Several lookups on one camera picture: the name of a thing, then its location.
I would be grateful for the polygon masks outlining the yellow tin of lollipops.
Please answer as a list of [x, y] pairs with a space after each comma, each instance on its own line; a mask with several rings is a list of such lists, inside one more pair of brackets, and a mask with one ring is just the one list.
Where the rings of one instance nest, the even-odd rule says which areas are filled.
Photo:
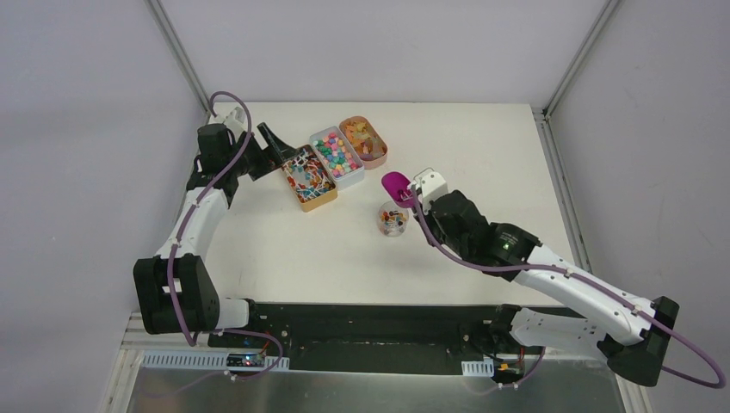
[[338, 196], [336, 183], [310, 145], [298, 148], [296, 155], [281, 166], [281, 171], [304, 213], [332, 202]]

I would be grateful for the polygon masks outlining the purple plastic scoop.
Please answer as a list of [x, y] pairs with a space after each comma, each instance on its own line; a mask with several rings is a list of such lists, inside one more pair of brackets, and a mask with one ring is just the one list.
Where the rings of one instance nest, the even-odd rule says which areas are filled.
[[387, 172], [380, 180], [391, 200], [401, 208], [413, 208], [411, 180], [398, 171]]

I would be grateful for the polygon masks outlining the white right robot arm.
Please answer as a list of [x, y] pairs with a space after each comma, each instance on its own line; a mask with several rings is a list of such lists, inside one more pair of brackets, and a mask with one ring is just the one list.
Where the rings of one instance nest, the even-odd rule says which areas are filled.
[[624, 291], [569, 263], [521, 227], [489, 221], [432, 169], [407, 181], [398, 194], [428, 243], [448, 259], [536, 290], [578, 314], [503, 305], [488, 330], [497, 351], [519, 345], [566, 349], [603, 361], [619, 377], [646, 387], [668, 372], [664, 361], [679, 311], [674, 300]]

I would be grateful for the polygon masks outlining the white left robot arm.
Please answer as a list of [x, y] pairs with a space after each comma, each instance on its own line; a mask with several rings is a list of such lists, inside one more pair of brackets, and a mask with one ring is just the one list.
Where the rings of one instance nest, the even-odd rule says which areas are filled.
[[175, 226], [153, 256], [134, 264], [140, 314], [150, 335], [229, 329], [242, 348], [262, 339], [263, 326], [250, 315], [251, 301], [222, 296], [205, 265], [240, 177], [256, 181], [295, 155], [266, 124], [251, 127], [249, 120], [247, 109], [237, 106], [198, 129], [198, 153]]

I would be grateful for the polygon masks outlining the pink tin of gummy candies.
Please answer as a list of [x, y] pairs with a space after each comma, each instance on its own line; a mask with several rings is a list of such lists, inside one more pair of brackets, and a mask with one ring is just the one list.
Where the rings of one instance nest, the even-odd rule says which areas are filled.
[[366, 170], [378, 168], [387, 161], [388, 146], [366, 117], [351, 116], [341, 121], [338, 127]]

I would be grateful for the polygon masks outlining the clear plastic cup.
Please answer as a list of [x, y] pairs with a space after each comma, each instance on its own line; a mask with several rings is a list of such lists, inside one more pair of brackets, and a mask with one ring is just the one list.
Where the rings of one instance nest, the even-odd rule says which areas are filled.
[[378, 216], [378, 229], [386, 237], [399, 237], [405, 233], [410, 211], [407, 208], [398, 206], [394, 201], [388, 201], [380, 206]]

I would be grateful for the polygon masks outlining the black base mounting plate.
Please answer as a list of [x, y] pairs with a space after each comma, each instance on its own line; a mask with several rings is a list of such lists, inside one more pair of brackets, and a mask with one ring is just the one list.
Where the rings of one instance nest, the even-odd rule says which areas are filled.
[[489, 329], [495, 305], [258, 303], [248, 330], [278, 339], [296, 371], [459, 375], [464, 361], [520, 355]]

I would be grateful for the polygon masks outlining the right controller board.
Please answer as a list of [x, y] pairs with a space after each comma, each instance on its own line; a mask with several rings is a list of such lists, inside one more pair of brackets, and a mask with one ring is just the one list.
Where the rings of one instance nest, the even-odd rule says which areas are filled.
[[523, 365], [516, 363], [499, 363], [494, 367], [492, 380], [495, 383], [508, 385], [521, 380], [524, 376]]

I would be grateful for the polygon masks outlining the controller board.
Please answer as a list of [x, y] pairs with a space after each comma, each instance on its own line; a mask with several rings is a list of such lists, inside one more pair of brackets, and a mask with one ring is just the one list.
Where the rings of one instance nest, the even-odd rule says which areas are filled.
[[492, 380], [495, 383], [508, 385], [521, 380], [524, 376], [523, 365], [516, 363], [499, 363], [494, 367]]
[[230, 368], [263, 368], [266, 356], [259, 353], [230, 353], [226, 365]]

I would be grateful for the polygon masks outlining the left controller board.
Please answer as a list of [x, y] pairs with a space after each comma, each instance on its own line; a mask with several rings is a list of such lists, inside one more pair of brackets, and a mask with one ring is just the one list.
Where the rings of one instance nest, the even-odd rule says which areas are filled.
[[226, 365], [230, 368], [263, 368], [266, 356], [259, 353], [230, 353]]

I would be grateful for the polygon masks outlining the aluminium frame post left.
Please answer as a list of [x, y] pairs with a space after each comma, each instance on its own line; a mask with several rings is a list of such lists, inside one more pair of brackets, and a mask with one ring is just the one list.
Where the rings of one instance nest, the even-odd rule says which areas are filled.
[[191, 89], [196, 102], [204, 113], [209, 114], [208, 93], [206, 92], [205, 87], [193, 66], [192, 60], [185, 50], [174, 23], [164, 7], [164, 3], [160, 0], [145, 0], [145, 5], [149, 9], [152, 19], [158, 26], [158, 30], [162, 35], [173, 59], [176, 61], [183, 78]]

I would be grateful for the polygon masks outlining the aluminium frame post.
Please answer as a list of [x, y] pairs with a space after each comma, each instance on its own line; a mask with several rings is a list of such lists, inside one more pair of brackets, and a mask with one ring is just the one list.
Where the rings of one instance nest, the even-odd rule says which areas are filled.
[[592, 50], [597, 45], [603, 32], [610, 25], [617, 10], [624, 4], [622, 0], [606, 0], [603, 2], [602, 8], [599, 10], [597, 17], [591, 24], [587, 34], [581, 41], [578, 50], [572, 57], [566, 71], [560, 78], [557, 87], [547, 101], [547, 104], [541, 111], [545, 120], [550, 120], [566, 97], [568, 90], [574, 81], [578, 78], [579, 73], [588, 61]]
[[149, 9], [152, 19], [158, 26], [158, 30], [162, 35], [173, 59], [176, 61], [183, 78], [191, 89], [196, 102], [204, 113], [209, 114], [208, 93], [206, 92], [205, 87], [193, 66], [192, 60], [185, 50], [174, 23], [164, 7], [164, 3], [160, 0], [145, 0], [145, 5]]

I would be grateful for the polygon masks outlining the aluminium frame post right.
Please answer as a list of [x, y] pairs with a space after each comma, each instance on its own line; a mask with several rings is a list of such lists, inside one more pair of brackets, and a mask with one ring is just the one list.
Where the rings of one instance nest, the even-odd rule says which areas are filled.
[[547, 101], [547, 104], [541, 111], [545, 120], [550, 120], [566, 97], [568, 90], [574, 81], [578, 78], [579, 73], [588, 61], [592, 50], [597, 45], [603, 32], [610, 25], [617, 10], [624, 4], [622, 0], [606, 0], [603, 2], [602, 8], [599, 10], [597, 17], [591, 24], [587, 34], [581, 41], [578, 50], [572, 57], [566, 71], [560, 78], [557, 87]]

